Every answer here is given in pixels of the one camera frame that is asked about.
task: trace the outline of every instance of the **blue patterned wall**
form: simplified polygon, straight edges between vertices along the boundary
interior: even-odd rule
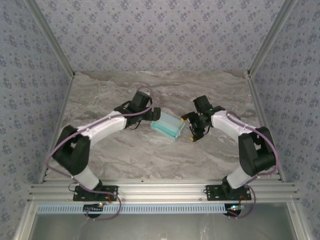
[[[11,240],[69,80],[23,0],[1,0],[0,22],[0,239]]]
[[[36,0],[75,71],[249,69],[284,0]]]
[[[300,0],[255,82],[288,181],[320,239],[320,2]]]

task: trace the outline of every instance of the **white ventilated strip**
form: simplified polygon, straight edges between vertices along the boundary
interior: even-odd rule
[[[83,204],[40,204],[38,214],[83,214]],[[105,205],[102,212],[115,214],[118,204]],[[123,204],[121,214],[222,214],[226,213],[223,203],[199,204]]]

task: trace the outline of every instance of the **metal corner post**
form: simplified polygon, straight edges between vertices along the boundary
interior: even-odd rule
[[[260,49],[258,50],[257,54],[255,55],[251,66],[249,68],[250,77],[254,77],[258,71],[258,68],[263,63],[267,53],[271,49],[273,43],[276,40],[276,37],[280,30],[282,29],[283,25],[285,24],[289,14],[291,13],[292,9],[296,5],[298,0],[284,0],[281,8],[279,9],[278,14],[276,15],[273,24],[271,25],[266,37],[264,38]]]
[[[24,0],[25,5],[29,8],[34,20],[40,27],[43,35],[45,36],[46,40],[50,44],[52,50],[54,51],[56,57],[58,58],[61,66],[63,67],[64,71],[68,75],[69,78],[72,78],[74,75],[74,71],[64,54],[61,46],[59,45],[54,33],[52,32],[51,28],[49,27],[45,16],[42,14],[38,4],[35,0]]]
[[[37,214],[38,204],[33,202],[28,202],[21,216],[19,225],[15,231],[13,237],[14,240],[27,240],[29,239],[32,231],[32,226],[35,222]]]
[[[313,240],[301,202],[288,202],[288,211],[297,239]]]

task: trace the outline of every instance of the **enclosure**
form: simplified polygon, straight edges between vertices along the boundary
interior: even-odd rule
[[[0,5],[1,239],[90,239],[89,231],[95,239],[104,231],[110,239],[320,238],[316,0]],[[204,193],[239,166],[236,141],[211,127],[193,142],[188,124],[172,141],[142,121],[91,146],[88,166],[103,184],[119,186],[123,209],[105,223],[114,233],[86,222],[71,179],[47,169],[45,158],[65,126],[103,118],[143,86],[177,119],[206,95],[213,107],[270,129],[280,166],[250,184],[251,216],[228,220],[222,213],[235,201],[208,201]],[[55,160],[50,165],[67,173]],[[254,201],[247,202],[244,212]],[[127,231],[116,233],[121,228]],[[230,228],[237,230],[226,234]]]

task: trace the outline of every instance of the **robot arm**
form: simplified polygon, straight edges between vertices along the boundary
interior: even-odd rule
[[[235,190],[241,188],[256,174],[276,164],[273,151],[264,139],[251,130],[237,125],[229,118],[240,125],[256,129],[273,143],[270,131],[266,127],[256,128],[245,124],[232,115],[227,116],[228,112],[223,107],[213,107],[205,95],[196,98],[193,103],[197,113],[190,112],[181,117],[182,121],[187,120],[190,124],[193,142],[204,137],[205,128],[212,127],[220,129],[238,143],[240,165],[234,172],[223,178],[221,185],[228,198],[232,198]]]
[[[57,141],[57,145],[64,139],[83,129],[86,131],[63,144],[53,155],[53,158],[63,166],[79,183],[90,190],[97,190],[101,181],[94,175],[88,166],[90,148],[101,139],[121,131],[136,123],[145,121],[157,121],[160,118],[161,110],[155,107],[144,114],[135,116],[117,116],[139,113],[147,108],[148,103],[152,103],[149,95],[137,91],[132,101],[116,107],[107,116],[80,127],[66,126]]]

